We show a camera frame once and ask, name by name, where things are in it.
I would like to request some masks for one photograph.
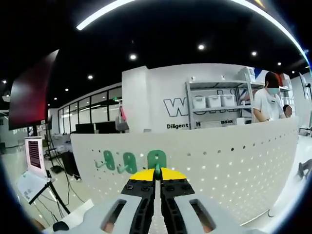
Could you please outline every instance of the window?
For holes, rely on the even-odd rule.
[[[63,118],[64,118],[64,130],[65,133],[69,134],[70,133],[70,123],[69,123],[69,106],[66,106],[64,108],[64,114],[63,114]]]
[[[107,92],[95,94],[91,97],[92,105],[107,100]]]
[[[79,123],[91,123],[89,97],[79,102]]]
[[[63,109],[58,111],[58,126],[59,126],[59,133],[64,133],[64,125],[63,125]]]
[[[108,91],[109,100],[112,100],[114,98],[121,99],[121,88],[116,88]]]
[[[96,94],[91,97],[92,107],[91,116],[93,123],[107,122],[107,105],[105,104],[107,100],[107,92]]]
[[[115,121],[116,117],[119,115],[119,105],[110,105],[109,106],[109,120]]]
[[[78,124],[78,103],[70,105],[70,127],[72,132],[76,131],[76,124]]]

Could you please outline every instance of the white shirt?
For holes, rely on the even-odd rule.
[[[266,89],[256,92],[253,108],[259,110],[268,120],[277,120],[284,115],[279,95],[271,95]]]

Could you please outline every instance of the red screen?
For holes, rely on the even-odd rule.
[[[46,92],[58,50],[18,77],[12,86],[9,129],[40,124],[47,118]]]

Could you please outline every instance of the face mask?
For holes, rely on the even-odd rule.
[[[275,95],[278,93],[278,88],[268,88],[268,92],[271,94],[271,95]]]

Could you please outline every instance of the floor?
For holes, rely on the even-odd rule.
[[[17,195],[18,200],[20,201],[22,207],[27,212],[31,218],[38,220],[44,227],[49,227],[55,223],[55,218],[61,220],[62,214],[66,215],[66,212],[61,208],[61,212],[58,209],[58,204],[55,202],[55,197],[53,196],[50,189],[46,189],[42,195],[32,204],[29,205],[26,200],[21,196],[20,192],[17,190],[15,184],[18,177],[26,170],[27,164],[25,159],[24,151],[19,151],[18,148],[10,149],[10,153],[1,156],[5,170],[8,174],[8,179]],[[45,167],[50,169],[52,164],[50,161],[45,161]],[[74,178],[69,178],[71,187],[68,196],[68,184],[65,173],[59,173],[57,175],[52,174],[52,178],[55,178],[56,181],[53,183],[56,191],[63,200],[65,204],[68,203],[67,208],[70,211],[75,210],[77,207],[83,204],[82,201],[87,201],[90,196],[88,194],[87,188],[84,186],[82,181],[76,181]]]
[[[292,209],[294,203],[297,201],[301,191],[304,189],[306,184],[305,180],[299,180],[299,177],[296,176],[298,163],[305,162],[310,158],[312,158],[312,138],[301,136],[299,139],[293,168],[289,175],[288,181],[279,199],[276,201],[276,204],[270,210],[270,215],[274,215],[274,217],[270,218],[267,216],[267,214],[264,214],[254,221],[244,225],[245,227],[257,228],[267,233],[273,233],[275,228]],[[58,204],[55,202],[55,198],[49,189],[44,191],[42,196],[40,196],[39,199],[37,199],[36,202],[34,202],[32,205],[29,205],[21,197],[19,191],[16,189],[15,183],[17,178],[26,170],[24,152],[19,151],[18,148],[10,149],[8,154],[2,155],[2,160],[7,170],[8,178],[12,184],[13,190],[15,191],[15,194],[17,195],[21,205],[28,213],[28,215],[37,219],[45,227],[49,227],[55,222],[54,216],[60,220],[62,213],[65,214],[65,211],[63,209],[61,209],[61,212],[59,211]],[[45,166],[49,169],[52,164],[50,161],[46,161]],[[64,203],[67,204],[69,186],[67,184],[65,173],[62,172],[58,175],[52,175],[52,177],[56,179],[54,186],[57,192],[59,193]],[[90,195],[82,181],[76,181],[71,177],[69,178],[69,181],[73,190],[70,189],[69,191],[69,205],[67,207],[70,211],[73,211],[83,204],[81,200],[87,201],[90,198]]]

